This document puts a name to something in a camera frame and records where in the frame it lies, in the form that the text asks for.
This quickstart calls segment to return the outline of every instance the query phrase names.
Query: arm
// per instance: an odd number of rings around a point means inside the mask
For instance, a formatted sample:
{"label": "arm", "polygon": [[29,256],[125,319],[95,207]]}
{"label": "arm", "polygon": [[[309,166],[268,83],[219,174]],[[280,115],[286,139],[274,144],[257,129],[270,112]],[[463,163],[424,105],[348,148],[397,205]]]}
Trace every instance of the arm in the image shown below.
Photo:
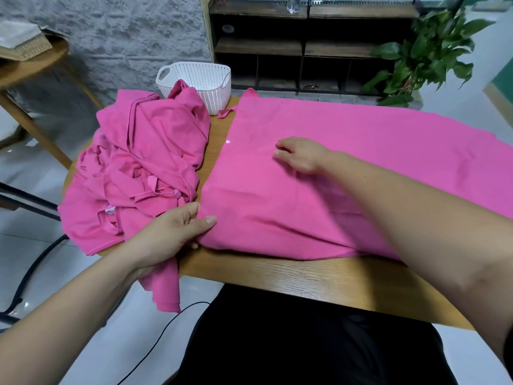
{"label": "arm", "polygon": [[58,384],[131,284],[214,226],[215,217],[195,220],[198,207],[163,213],[6,331],[2,384]]}
{"label": "arm", "polygon": [[404,263],[503,358],[513,325],[512,220],[309,139],[282,139],[277,147],[277,159],[322,174],[350,194]]}

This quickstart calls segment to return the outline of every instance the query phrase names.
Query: basket handle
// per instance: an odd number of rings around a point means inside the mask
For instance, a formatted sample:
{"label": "basket handle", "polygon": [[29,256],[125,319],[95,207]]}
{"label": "basket handle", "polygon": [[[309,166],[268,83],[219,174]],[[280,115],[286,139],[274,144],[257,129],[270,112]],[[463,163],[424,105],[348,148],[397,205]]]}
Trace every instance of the basket handle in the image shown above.
{"label": "basket handle", "polygon": [[223,88],[228,85],[230,82],[231,72],[226,73],[225,79],[223,79],[223,84],[221,85]]}
{"label": "basket handle", "polygon": [[167,69],[169,69],[169,70],[171,71],[171,67],[170,67],[170,66],[162,66],[162,67],[160,68],[160,70],[158,71],[158,74],[157,74],[157,82],[161,81],[161,79],[160,79],[160,75],[162,74],[162,72],[163,72],[164,70],[167,70]]}

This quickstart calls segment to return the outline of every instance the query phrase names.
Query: hand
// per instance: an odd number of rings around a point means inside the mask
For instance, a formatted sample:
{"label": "hand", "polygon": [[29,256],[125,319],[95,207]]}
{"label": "hand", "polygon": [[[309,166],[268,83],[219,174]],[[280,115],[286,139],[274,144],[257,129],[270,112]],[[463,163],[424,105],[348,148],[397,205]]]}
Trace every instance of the hand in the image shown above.
{"label": "hand", "polygon": [[321,169],[322,159],[329,153],[322,144],[305,137],[280,139],[276,147],[279,148],[274,151],[276,159],[288,163],[304,174],[317,174]]}
{"label": "hand", "polygon": [[154,266],[174,257],[183,245],[215,225],[215,216],[196,220],[199,207],[199,203],[189,203],[162,213],[115,251],[140,269],[139,277],[150,273]]}

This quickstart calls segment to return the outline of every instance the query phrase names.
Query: crumpled pink garment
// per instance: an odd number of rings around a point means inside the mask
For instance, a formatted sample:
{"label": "crumpled pink garment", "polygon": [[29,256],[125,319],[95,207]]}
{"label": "crumpled pink garment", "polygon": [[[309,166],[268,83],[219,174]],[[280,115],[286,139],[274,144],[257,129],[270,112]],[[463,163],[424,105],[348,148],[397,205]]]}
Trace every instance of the crumpled pink garment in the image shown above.
{"label": "crumpled pink garment", "polygon": [[399,258],[335,183],[273,159],[277,140],[289,136],[311,138],[513,218],[513,148],[490,132],[433,113],[260,98],[247,90],[202,189],[199,218],[217,216],[202,245],[301,260],[354,256],[355,250]]}
{"label": "crumpled pink garment", "polygon": [[[64,232],[87,255],[130,239],[159,214],[196,198],[210,116],[194,88],[179,80],[169,97],[119,90],[96,114],[100,128],[77,161],[59,212]],[[180,311],[172,258],[141,285],[163,311]]]}

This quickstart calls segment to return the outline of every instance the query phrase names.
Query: green plant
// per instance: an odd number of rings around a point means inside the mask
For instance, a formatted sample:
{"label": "green plant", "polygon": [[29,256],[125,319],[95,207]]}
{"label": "green plant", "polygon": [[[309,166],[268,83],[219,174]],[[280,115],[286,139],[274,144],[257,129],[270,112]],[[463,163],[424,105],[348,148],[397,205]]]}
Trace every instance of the green plant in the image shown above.
{"label": "green plant", "polygon": [[429,12],[413,22],[409,40],[373,49],[373,56],[395,60],[394,72],[379,71],[362,92],[370,93],[377,83],[386,81],[386,96],[378,105],[406,108],[413,101],[413,90],[425,83],[437,83],[440,89],[448,70],[463,80],[463,86],[472,77],[473,64],[460,62],[458,57],[470,54],[475,46],[471,36],[492,24],[483,19],[465,22],[463,11],[458,16],[448,10]]}

